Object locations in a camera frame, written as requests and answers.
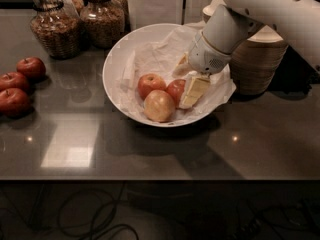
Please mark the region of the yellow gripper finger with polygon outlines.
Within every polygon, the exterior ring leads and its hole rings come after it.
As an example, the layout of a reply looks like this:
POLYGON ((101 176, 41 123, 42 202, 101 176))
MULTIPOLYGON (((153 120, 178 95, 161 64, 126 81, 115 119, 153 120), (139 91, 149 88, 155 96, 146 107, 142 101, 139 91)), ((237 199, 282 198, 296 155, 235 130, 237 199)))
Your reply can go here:
POLYGON ((180 58, 179 62, 176 64, 172 76, 174 78, 182 78, 187 76, 188 74, 194 74, 195 70, 189 63, 189 56, 187 53, 184 53, 180 58))
POLYGON ((189 109, 204 95, 210 87, 211 82, 208 76, 194 75, 187 78, 184 92, 181 95, 179 107, 189 109))

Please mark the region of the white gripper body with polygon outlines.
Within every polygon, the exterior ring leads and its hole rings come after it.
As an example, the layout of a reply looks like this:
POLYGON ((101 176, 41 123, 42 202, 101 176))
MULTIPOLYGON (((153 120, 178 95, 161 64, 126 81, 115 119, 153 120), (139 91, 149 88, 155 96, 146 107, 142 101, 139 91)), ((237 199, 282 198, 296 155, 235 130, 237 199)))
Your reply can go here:
POLYGON ((188 63, 195 71, 203 74, 217 74, 230 60, 231 56, 213 48, 201 31, 194 36, 188 51, 188 63))

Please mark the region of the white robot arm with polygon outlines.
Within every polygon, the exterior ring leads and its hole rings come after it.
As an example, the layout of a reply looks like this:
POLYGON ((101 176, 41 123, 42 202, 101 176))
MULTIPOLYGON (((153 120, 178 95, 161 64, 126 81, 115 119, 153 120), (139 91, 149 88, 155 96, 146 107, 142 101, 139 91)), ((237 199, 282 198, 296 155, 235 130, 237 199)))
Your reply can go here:
POLYGON ((205 27, 194 37, 188 52, 174 70, 213 75, 231 68, 242 91, 258 78, 233 63, 242 43, 268 26, 314 70, 320 68, 320 6, 315 0, 223 0, 205 27))

